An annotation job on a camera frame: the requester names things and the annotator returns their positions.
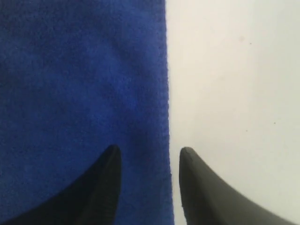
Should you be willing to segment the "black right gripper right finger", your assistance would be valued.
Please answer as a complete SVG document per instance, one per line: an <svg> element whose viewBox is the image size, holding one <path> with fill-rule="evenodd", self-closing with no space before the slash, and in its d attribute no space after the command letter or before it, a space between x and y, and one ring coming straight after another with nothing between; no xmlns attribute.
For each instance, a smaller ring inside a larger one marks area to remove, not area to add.
<svg viewBox="0 0 300 225"><path fill-rule="evenodd" d="M190 147L180 151L179 184L188 225L289 225L221 179Z"/></svg>

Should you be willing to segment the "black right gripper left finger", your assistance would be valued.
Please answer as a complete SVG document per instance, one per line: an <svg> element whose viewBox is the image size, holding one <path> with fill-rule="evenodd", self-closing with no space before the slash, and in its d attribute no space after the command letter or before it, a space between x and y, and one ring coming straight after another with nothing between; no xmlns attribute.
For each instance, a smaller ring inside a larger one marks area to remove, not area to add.
<svg viewBox="0 0 300 225"><path fill-rule="evenodd" d="M78 179L6 225L112 225L121 189L121 152L110 145Z"/></svg>

